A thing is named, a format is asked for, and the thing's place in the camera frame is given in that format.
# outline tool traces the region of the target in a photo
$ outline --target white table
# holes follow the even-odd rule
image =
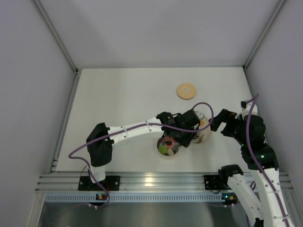
[[[183,100],[176,93],[182,83],[197,89],[193,99]],[[223,109],[240,112],[240,101],[251,94],[243,69],[233,68],[130,68],[84,69],[65,132],[57,171],[81,171],[85,163],[68,158],[84,144],[94,127],[127,125],[150,119],[166,111],[183,113],[197,102],[208,102],[215,116]],[[196,110],[210,118],[206,106]],[[212,132],[204,144],[181,148],[172,158],[161,155],[157,139],[141,140],[114,147],[109,172],[216,172],[224,165],[238,164],[243,171],[240,145],[220,131]],[[87,158],[83,149],[78,156]]]

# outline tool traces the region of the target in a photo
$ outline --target yellow object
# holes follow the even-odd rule
[[[196,95],[196,88],[192,84],[181,84],[177,88],[177,94],[180,98],[191,99]]]

